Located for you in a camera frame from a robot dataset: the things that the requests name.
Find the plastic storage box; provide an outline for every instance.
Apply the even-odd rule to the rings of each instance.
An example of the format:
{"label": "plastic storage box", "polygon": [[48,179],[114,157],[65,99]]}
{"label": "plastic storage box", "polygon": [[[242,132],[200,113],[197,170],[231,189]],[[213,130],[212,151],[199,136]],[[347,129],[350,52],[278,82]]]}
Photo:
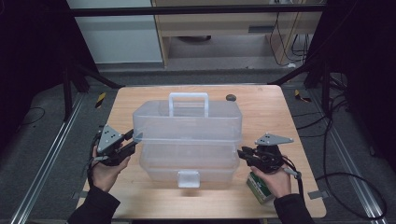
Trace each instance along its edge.
{"label": "plastic storage box", "polygon": [[209,101],[204,92],[172,92],[134,112],[134,139],[143,145],[140,165],[153,180],[230,182],[239,166],[242,114],[236,102]]}

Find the tabletop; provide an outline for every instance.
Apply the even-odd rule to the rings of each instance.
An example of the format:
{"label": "tabletop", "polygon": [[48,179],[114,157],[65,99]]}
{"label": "tabletop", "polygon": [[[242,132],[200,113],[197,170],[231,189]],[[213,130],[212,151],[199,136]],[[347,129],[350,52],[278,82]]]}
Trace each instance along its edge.
{"label": "tabletop", "polygon": [[[318,190],[303,145],[295,129],[282,90],[270,85],[150,86],[121,88],[107,124],[119,133],[130,131],[133,113],[146,101],[167,100],[170,92],[207,92],[209,100],[236,96],[242,112],[241,146],[255,147],[265,133],[292,138],[279,145],[282,154],[293,161],[302,173],[306,207],[312,217],[324,217],[322,199],[310,200],[307,192]],[[198,189],[180,189],[177,182],[153,181],[140,167],[142,146],[136,146],[128,167],[121,172],[110,193],[120,200],[114,218],[187,219],[187,218],[266,218],[277,217],[272,201],[259,204],[247,185],[250,172],[241,160],[231,183],[204,182]],[[298,193],[297,181],[291,179],[292,192]]]}

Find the white handle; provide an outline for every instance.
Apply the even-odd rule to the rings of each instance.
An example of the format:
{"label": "white handle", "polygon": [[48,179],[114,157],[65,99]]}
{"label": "white handle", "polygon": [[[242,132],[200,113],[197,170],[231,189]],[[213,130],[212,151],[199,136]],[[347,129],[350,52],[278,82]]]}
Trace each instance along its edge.
{"label": "white handle", "polygon": [[209,95],[207,95],[206,92],[171,92],[169,94],[169,116],[173,117],[174,116],[174,98],[175,97],[198,97],[198,98],[204,98],[204,113],[205,113],[205,118],[209,117]]}

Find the person's left hand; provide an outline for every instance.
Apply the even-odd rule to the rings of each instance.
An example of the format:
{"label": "person's left hand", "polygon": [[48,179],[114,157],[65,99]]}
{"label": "person's left hand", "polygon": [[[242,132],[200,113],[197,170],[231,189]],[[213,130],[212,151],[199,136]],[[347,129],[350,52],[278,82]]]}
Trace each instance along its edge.
{"label": "person's left hand", "polygon": [[[93,147],[92,155],[96,157],[97,146]],[[109,192],[116,183],[120,172],[128,166],[131,157],[125,158],[118,166],[106,166],[101,162],[94,161],[92,163],[92,181],[93,184],[104,192]]]}

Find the hand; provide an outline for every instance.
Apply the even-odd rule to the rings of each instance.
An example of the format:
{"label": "hand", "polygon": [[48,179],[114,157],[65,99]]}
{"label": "hand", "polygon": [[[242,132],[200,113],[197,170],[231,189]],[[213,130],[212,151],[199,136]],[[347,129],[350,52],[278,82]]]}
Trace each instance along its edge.
{"label": "hand", "polygon": [[251,171],[265,182],[268,189],[277,198],[291,194],[290,175],[283,170],[284,168],[288,168],[288,166],[284,164],[275,173],[265,174],[255,166],[250,167]]}
{"label": "hand", "polygon": [[[93,147],[92,155],[96,157],[97,146]],[[131,157],[125,158],[118,166],[106,166],[101,162],[94,161],[92,163],[92,180],[93,184],[104,192],[109,192],[116,183],[117,177],[120,172],[125,169],[128,165],[128,161]]]}

